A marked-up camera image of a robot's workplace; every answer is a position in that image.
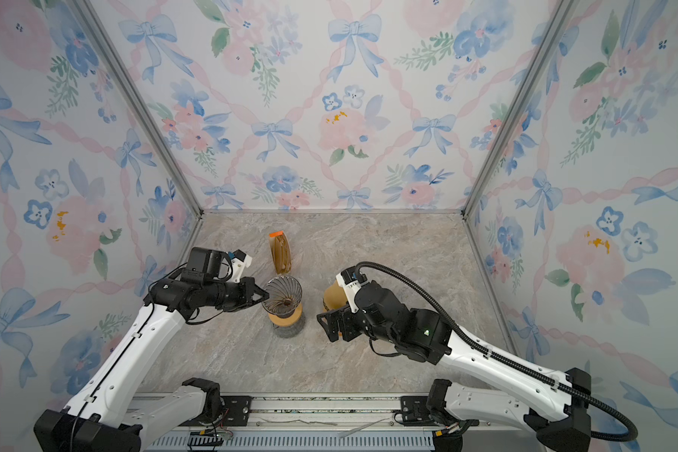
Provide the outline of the brown paper coffee filter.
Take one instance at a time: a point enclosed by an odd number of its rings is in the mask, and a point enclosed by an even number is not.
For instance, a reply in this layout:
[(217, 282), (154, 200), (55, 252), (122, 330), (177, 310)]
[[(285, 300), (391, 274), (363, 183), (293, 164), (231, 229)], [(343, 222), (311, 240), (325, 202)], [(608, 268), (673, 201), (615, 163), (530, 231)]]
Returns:
[(338, 282), (334, 282), (328, 287), (323, 294), (323, 307), (325, 312), (330, 312), (340, 309), (348, 304), (348, 298), (344, 288), (339, 286)]

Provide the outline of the grey ribbed dripper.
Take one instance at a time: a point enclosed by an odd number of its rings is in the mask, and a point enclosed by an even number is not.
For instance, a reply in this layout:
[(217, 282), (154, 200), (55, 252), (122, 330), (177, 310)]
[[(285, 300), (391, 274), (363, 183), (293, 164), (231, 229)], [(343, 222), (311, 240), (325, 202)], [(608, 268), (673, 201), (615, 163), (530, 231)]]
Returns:
[(290, 318), (301, 305), (301, 283), (293, 276), (276, 276), (267, 282), (265, 290), (269, 297), (262, 302), (263, 308), (277, 318)]

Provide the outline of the grey glass carafe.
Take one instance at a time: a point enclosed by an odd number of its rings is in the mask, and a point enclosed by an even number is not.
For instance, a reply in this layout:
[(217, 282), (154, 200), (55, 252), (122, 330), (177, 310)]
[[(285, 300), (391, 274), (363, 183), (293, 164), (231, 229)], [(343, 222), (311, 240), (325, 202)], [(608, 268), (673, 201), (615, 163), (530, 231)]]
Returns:
[(271, 327), (275, 336), (279, 337), (280, 339), (288, 339), (296, 337), (298, 334), (300, 334), (301, 331), (304, 329), (304, 325), (305, 323), (301, 318), (298, 322), (292, 325), (278, 326), (276, 324), (272, 324)]

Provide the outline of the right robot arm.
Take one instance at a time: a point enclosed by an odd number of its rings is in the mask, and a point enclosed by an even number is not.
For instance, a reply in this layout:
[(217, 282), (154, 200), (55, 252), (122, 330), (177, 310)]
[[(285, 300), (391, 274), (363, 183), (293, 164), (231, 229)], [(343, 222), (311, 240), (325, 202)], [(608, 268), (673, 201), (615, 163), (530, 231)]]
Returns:
[(465, 330), (453, 331), (435, 311), (408, 308), (375, 282), (339, 282), (348, 298), (339, 309), (316, 318), (331, 342), (364, 334), (395, 347), (398, 356), (444, 365), (491, 385), (489, 391), (463, 389), (437, 380), (427, 408), (433, 421), (466, 431), (475, 421), (492, 421), (534, 432), (553, 451), (587, 451), (591, 418), (585, 397), (591, 377), (538, 367)]

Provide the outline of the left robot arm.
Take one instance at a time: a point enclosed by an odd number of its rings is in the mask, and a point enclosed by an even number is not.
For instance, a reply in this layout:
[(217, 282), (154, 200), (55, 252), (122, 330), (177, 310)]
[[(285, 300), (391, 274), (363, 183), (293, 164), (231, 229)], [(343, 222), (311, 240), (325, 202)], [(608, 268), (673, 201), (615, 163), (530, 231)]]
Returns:
[(186, 421), (216, 429), (228, 414), (220, 385), (191, 378), (136, 414), (129, 405), (150, 368), (203, 308), (218, 314), (258, 305), (269, 294), (246, 275), (242, 250), (195, 247), (188, 261), (147, 290), (134, 325), (88, 383), (59, 411), (47, 410), (33, 431), (43, 451), (143, 451)]

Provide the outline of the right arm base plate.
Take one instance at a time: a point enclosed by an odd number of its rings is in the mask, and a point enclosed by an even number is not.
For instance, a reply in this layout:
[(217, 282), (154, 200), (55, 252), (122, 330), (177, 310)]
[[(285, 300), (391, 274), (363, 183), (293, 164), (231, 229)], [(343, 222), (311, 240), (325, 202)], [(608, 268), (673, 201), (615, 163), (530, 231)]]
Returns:
[(479, 421), (461, 420), (453, 417), (444, 410), (431, 409), (428, 406), (426, 395), (403, 395), (399, 398), (400, 408), (395, 413), (395, 421), (407, 427), (442, 427), (449, 428), (455, 424), (463, 427), (477, 427)]

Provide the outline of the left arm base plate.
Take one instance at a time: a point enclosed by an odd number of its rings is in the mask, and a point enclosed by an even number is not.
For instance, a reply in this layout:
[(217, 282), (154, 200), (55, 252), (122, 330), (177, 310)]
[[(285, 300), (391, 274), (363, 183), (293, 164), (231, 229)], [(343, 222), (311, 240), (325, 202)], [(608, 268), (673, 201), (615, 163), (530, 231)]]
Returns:
[(247, 427), (252, 401), (249, 395), (209, 397), (200, 414), (180, 427)]

